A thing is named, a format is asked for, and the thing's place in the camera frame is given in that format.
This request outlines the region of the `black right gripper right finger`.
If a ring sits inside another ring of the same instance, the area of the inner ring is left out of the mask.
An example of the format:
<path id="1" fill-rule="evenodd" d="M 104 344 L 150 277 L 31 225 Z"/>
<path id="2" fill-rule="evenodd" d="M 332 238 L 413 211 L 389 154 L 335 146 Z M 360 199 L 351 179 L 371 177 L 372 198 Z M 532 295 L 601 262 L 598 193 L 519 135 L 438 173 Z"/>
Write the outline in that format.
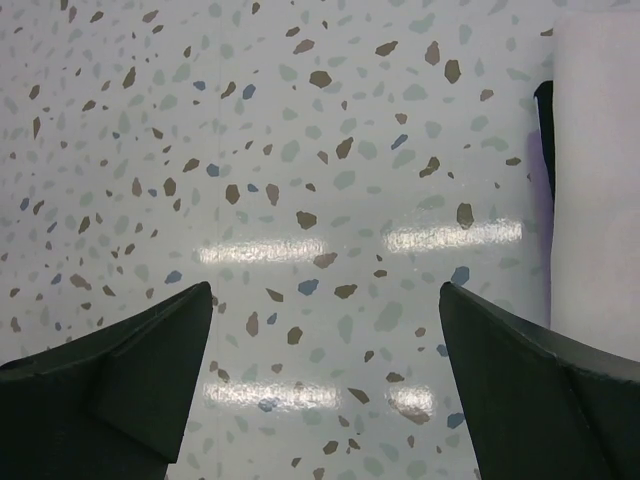
<path id="1" fill-rule="evenodd" d="M 439 314 L 482 478 L 638 478 L 637 362 L 451 282 Z"/>

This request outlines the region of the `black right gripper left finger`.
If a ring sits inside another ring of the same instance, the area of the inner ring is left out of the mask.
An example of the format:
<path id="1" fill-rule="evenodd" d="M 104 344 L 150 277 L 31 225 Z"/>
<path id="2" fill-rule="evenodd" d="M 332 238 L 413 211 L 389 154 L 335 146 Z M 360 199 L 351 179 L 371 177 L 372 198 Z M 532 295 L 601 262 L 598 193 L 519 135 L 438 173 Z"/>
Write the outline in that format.
<path id="1" fill-rule="evenodd" d="M 200 282 L 3 364 L 2 478 L 164 478 L 179 457 L 212 310 Z"/>

